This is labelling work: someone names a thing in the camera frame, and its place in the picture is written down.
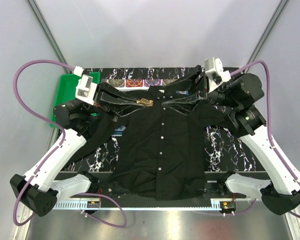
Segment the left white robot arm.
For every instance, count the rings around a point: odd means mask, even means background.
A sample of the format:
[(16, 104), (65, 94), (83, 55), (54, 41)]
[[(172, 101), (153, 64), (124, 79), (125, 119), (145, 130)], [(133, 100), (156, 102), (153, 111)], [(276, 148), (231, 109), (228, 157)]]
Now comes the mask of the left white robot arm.
[(55, 205), (72, 196), (83, 194), (93, 198), (98, 193), (99, 179), (82, 171), (75, 176), (56, 180), (70, 158), (96, 135), (93, 114), (102, 110), (116, 122), (135, 111), (153, 106), (153, 101), (134, 97), (110, 84), (84, 82), (75, 88), (75, 99), (57, 105), (53, 112), (62, 130), (59, 140), (25, 174), (10, 179), (17, 203), (23, 203), (39, 217), (47, 215)]

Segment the black button shirt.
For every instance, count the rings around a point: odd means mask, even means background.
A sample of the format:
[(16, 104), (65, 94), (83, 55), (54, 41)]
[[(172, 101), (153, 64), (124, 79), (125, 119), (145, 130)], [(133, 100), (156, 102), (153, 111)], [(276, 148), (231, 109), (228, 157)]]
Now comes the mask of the black button shirt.
[(151, 86), (128, 95), (153, 102), (117, 121), (100, 113), (94, 136), (71, 158), (75, 163), (107, 142), (117, 127), (125, 129), (118, 141), (118, 160), (109, 177), (122, 188), (158, 201), (195, 198), (206, 185), (205, 140), (209, 126), (229, 128), (226, 116), (202, 101), (188, 115), (163, 106), (177, 100), (174, 91)]

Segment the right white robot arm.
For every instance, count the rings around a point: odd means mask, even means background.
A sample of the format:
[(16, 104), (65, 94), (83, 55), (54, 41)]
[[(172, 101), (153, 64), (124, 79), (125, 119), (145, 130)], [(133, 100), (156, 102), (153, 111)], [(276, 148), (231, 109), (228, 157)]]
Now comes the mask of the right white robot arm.
[(263, 117), (254, 105), (265, 95), (257, 75), (197, 66), (189, 75), (165, 85), (164, 90), (188, 92), (181, 99), (164, 103), (184, 115), (199, 103), (230, 107), (225, 117), (228, 130), (248, 146), (267, 172), (267, 180), (226, 173), (218, 180), (220, 197), (245, 195), (262, 201), (276, 215), (300, 205), (300, 172), (275, 144), (270, 118)]

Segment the gold brooch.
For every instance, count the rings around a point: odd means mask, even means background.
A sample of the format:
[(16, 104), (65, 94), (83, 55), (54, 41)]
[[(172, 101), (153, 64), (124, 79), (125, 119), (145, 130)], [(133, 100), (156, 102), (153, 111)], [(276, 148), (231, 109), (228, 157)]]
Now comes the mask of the gold brooch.
[(148, 100), (148, 99), (145, 99), (145, 98), (137, 100), (136, 103), (140, 104), (140, 105), (144, 105), (146, 107), (152, 107), (153, 104), (154, 104), (152, 100)]

